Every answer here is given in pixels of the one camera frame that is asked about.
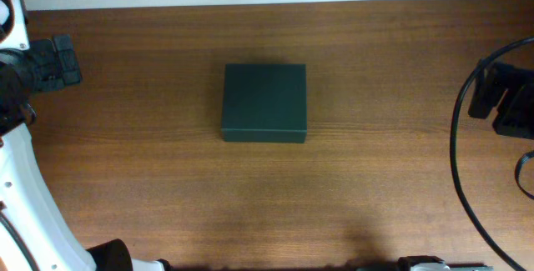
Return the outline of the black box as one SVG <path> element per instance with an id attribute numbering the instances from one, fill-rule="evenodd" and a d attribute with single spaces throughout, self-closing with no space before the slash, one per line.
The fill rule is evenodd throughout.
<path id="1" fill-rule="evenodd" d="M 226 142 L 304 143 L 306 66 L 227 64 L 221 132 Z"/>

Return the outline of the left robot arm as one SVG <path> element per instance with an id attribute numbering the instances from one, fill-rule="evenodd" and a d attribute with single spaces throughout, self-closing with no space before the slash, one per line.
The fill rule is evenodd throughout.
<path id="1" fill-rule="evenodd" d="M 34 154 L 29 98 L 82 82 L 68 35 L 30 41 L 24 0 L 1 0 L 1 260 L 9 270 L 169 270 L 115 239 L 84 248 L 53 200 Z"/>

